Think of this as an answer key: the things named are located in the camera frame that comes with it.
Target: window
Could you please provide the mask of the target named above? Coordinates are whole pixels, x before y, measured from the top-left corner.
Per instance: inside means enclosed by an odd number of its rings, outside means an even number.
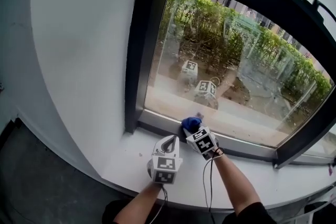
[[[288,34],[288,33],[285,31],[284,34],[282,35],[282,38],[283,38],[285,41],[288,41],[289,36],[290,36],[290,34]]]
[[[274,23],[270,22],[267,28],[271,30],[273,28],[273,26],[274,26]]]
[[[198,114],[230,154],[330,163],[303,154],[336,120],[336,42],[323,21],[302,0],[223,2],[135,0],[126,131],[183,138],[181,120]]]
[[[247,9],[167,0],[145,108],[179,121],[200,113],[217,133],[271,147],[295,133],[332,86]]]

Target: person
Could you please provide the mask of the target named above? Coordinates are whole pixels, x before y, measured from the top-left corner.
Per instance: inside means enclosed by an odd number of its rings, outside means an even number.
[[[213,155],[220,155],[214,159],[214,163],[235,211],[224,219],[223,224],[275,223],[262,205],[254,187],[238,167],[218,147],[213,149]],[[160,184],[150,183],[129,203],[127,201],[110,203],[103,214],[103,224],[150,223],[159,208],[155,205],[155,210],[152,210],[161,189]],[[156,219],[153,223],[162,222]]]

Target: glass pane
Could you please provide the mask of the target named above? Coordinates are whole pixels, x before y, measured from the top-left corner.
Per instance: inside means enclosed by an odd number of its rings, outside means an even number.
[[[256,10],[167,0],[145,107],[177,120],[200,113],[215,132],[275,147],[332,87],[314,56]]]
[[[314,146],[308,149],[305,154],[319,157],[336,157],[336,125]]]

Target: black sleeve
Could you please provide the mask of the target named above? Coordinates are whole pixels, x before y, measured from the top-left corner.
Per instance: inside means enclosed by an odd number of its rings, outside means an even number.
[[[239,224],[258,223],[275,224],[276,222],[269,216],[266,209],[260,202],[249,205],[241,211],[237,217]]]

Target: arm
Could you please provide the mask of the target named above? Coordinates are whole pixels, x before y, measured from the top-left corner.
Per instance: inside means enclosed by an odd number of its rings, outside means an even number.
[[[221,175],[236,215],[249,205],[260,202],[260,198],[250,181],[225,154],[215,159],[214,162]]]
[[[161,185],[150,183],[114,218],[118,224],[144,224],[161,190]]]

